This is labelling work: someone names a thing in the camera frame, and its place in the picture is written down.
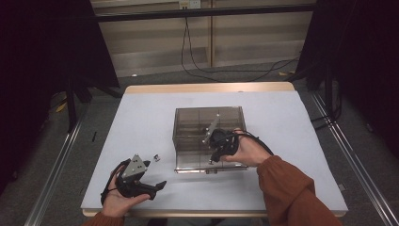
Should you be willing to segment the smoky transparent drawer cabinet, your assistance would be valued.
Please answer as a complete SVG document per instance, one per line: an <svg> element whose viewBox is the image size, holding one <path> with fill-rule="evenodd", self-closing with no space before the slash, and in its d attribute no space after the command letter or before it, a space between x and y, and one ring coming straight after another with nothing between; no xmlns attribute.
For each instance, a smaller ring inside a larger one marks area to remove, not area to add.
<svg viewBox="0 0 399 226"><path fill-rule="evenodd" d="M241 106L177 108L172 140L176 154L211 154L206 138L211 129L246 128Z"/></svg>

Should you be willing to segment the black horizontal bar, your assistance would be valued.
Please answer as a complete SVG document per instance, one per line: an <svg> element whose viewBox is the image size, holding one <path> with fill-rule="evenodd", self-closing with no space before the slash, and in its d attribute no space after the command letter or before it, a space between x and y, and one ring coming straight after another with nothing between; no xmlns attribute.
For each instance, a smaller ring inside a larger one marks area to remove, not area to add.
<svg viewBox="0 0 399 226"><path fill-rule="evenodd" d="M176 9L176 10L135 12L135 13L98 14L93 18L93 20L99 23L105 23L105 22L176 19L176 18L191 18L191 17L197 18L197 17L209 17L209 16L308 12L308 11L314 11L315 9L316 9L315 4L276 5L276 6L240 7L240 8Z"/></svg>

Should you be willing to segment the white wall socket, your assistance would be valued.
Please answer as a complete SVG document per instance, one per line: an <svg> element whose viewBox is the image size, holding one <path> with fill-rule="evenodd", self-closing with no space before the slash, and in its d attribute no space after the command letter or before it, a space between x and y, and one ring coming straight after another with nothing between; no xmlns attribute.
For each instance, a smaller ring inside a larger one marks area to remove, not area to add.
<svg viewBox="0 0 399 226"><path fill-rule="evenodd" d="M179 0L180 9L199 9L201 8L200 0Z"/></svg>

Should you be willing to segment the person's left hand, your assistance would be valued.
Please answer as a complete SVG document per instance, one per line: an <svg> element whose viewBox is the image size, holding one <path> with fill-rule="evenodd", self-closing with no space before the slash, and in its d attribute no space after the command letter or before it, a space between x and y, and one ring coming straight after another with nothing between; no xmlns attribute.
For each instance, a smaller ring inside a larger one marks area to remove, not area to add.
<svg viewBox="0 0 399 226"><path fill-rule="evenodd" d="M123 218L130 209L150 198L148 194L141 194L136 197L126 198L123 197L116 189L117 175L114 175L108 186L109 192L107 193L102 214L111 218Z"/></svg>

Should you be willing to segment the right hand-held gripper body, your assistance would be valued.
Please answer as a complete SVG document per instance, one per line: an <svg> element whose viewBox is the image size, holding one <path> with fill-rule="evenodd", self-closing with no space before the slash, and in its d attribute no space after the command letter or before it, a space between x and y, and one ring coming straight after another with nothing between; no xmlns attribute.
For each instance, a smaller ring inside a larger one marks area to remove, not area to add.
<svg viewBox="0 0 399 226"><path fill-rule="evenodd" d="M205 137L202 143L213 151L212 156L234 155L238 150L239 135L232 130L219 128L220 114L205 128Z"/></svg>

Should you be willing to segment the metal floor rail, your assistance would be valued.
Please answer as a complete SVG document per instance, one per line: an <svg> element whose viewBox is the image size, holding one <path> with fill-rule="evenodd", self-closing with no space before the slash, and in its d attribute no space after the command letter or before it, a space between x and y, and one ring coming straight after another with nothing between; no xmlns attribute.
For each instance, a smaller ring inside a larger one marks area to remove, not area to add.
<svg viewBox="0 0 399 226"><path fill-rule="evenodd" d="M373 204L376 212L382 219L384 225L399 226L399 218L393 213L389 202L376 186L366 168L364 168L363 164L361 163L360 159L358 158L357 154L355 153L353 147L346 138L339 124L335 120L333 120L327 113L327 104L325 103L325 101L317 92L314 91L311 92L311 97L315 102L319 112L321 113L322 118L327 122L328 129L340 146L340 149L342 150L346 161L350 165L352 171L354 171L354 173L356 174L359 183L361 184L363 190Z"/></svg>
<svg viewBox="0 0 399 226"><path fill-rule="evenodd" d="M60 175L68 161L72 147L79 135L84 118L87 115L89 104L83 104L77 123L72 130L67 134L64 143L57 156L52 170L47 177L46 183L43 186L39 197L37 198L33 208L31 209L24 226L40 226L49 203L54 195L56 186L60 179Z"/></svg>

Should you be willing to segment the black curtain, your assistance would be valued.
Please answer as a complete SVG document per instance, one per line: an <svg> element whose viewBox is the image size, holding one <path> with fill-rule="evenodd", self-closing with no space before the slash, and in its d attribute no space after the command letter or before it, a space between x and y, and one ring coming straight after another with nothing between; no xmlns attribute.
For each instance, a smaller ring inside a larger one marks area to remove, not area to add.
<svg viewBox="0 0 399 226"><path fill-rule="evenodd" d="M0 0L0 195L58 92L120 84L90 0Z"/></svg>
<svg viewBox="0 0 399 226"><path fill-rule="evenodd" d="M316 0L296 72L335 77L399 158L399 0Z"/></svg>

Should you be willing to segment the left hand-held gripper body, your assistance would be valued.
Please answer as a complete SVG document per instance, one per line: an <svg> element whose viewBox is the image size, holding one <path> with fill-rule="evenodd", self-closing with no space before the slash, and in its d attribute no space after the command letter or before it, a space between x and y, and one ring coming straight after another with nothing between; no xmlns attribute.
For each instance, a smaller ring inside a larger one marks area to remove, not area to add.
<svg viewBox="0 0 399 226"><path fill-rule="evenodd" d="M148 194L152 199L156 192L153 186L142 184L141 177L145 174L147 168L138 154L127 160L127 165L119 172L116 187L119 193L126 198L132 198L141 194Z"/></svg>

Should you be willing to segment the person's right hand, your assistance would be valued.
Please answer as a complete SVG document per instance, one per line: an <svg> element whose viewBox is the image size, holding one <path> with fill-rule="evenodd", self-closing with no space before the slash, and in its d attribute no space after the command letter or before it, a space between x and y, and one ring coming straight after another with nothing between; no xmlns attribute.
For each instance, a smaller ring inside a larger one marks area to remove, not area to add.
<svg viewBox="0 0 399 226"><path fill-rule="evenodd" d="M239 145L234 155L221 155L220 159L225 162L242 163L248 167L258 167L271 154L254 138L244 134L241 129L235 129L238 134Z"/></svg>

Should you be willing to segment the black metal stand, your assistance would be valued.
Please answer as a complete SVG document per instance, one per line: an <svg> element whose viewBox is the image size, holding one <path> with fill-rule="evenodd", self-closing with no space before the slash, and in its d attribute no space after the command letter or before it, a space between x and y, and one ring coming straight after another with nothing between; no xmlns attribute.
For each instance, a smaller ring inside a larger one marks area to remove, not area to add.
<svg viewBox="0 0 399 226"><path fill-rule="evenodd" d="M110 87L102 84L101 82L95 81L91 78L87 78L85 76L68 76L66 79L65 91L69 116L69 133L77 126L78 123L74 96L77 96L81 103L89 103L92 99L92 95L88 90L89 88L99 89L100 91L114 98L122 97L122 94L120 92L117 92Z"/></svg>
<svg viewBox="0 0 399 226"><path fill-rule="evenodd" d="M307 90L321 106L322 116L312 119L311 122L323 120L324 123L316 126L315 130L331 127L339 118L342 109L341 95L337 92L337 100L333 101L334 84L331 67L326 62L315 62L302 70L296 71L286 78L287 82L305 79Z"/></svg>

